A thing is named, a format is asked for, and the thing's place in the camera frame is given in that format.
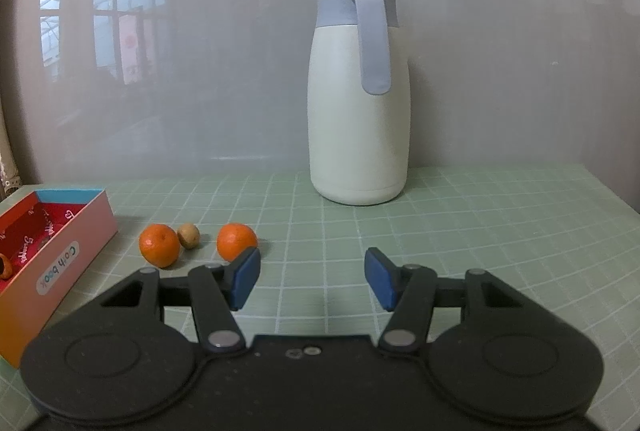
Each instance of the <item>blue gripper pad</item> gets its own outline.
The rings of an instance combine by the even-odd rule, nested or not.
[[[364,275],[382,307],[392,312],[398,304],[399,270],[386,255],[371,247],[364,255]]]
[[[255,247],[246,249],[232,261],[231,265],[227,266],[227,269],[225,272],[232,275],[228,281],[231,287],[229,291],[229,308],[231,310],[239,310],[246,303],[251,290],[254,289],[255,282],[258,281],[258,276],[260,275],[260,251]]]

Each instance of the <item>glossy wall panel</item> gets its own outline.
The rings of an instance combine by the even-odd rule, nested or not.
[[[398,0],[411,159],[581,161],[640,205],[640,0]],[[3,0],[28,180],[308,165],[316,0]]]

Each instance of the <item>cardboard box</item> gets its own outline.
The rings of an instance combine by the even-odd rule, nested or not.
[[[0,216],[0,355],[19,367],[24,347],[117,232],[105,191],[40,189]]]

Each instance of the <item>lace curtain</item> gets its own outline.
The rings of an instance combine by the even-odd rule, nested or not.
[[[4,125],[4,115],[2,114],[2,103],[0,102],[0,179],[2,185],[0,186],[0,200],[4,199],[7,195],[14,192],[15,189],[22,185],[20,181],[20,175],[18,175],[18,168],[15,165],[14,154],[11,151],[9,145],[9,137],[6,133],[6,126]]]

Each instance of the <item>white label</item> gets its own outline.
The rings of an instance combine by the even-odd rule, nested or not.
[[[77,241],[74,241],[66,248],[65,252],[60,254],[57,260],[48,267],[48,270],[40,276],[36,282],[36,290],[38,294],[44,296],[44,294],[48,293],[60,275],[63,274],[69,265],[71,265],[73,260],[78,257],[78,254],[80,254],[80,244]]]

